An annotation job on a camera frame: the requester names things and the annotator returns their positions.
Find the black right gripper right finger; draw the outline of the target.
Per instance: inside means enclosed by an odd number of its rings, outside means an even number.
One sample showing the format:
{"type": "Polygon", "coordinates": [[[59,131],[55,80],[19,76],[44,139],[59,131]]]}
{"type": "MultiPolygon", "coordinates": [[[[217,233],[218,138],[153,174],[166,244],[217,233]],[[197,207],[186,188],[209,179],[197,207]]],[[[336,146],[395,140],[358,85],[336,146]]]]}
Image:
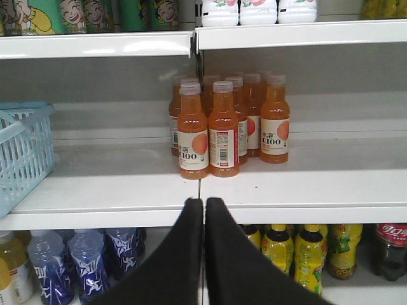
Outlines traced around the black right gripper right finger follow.
{"type": "Polygon", "coordinates": [[[205,268],[210,304],[327,304],[255,248],[216,197],[206,201],[205,268]]]}

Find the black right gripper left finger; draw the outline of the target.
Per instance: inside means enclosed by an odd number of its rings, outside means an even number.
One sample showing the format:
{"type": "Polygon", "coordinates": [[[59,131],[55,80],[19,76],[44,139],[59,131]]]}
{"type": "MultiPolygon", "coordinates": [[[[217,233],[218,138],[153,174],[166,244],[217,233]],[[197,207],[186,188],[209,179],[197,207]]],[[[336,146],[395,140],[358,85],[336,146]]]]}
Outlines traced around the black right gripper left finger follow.
{"type": "Polygon", "coordinates": [[[168,235],[132,274],[90,304],[197,304],[203,203],[189,198],[168,235]]]}

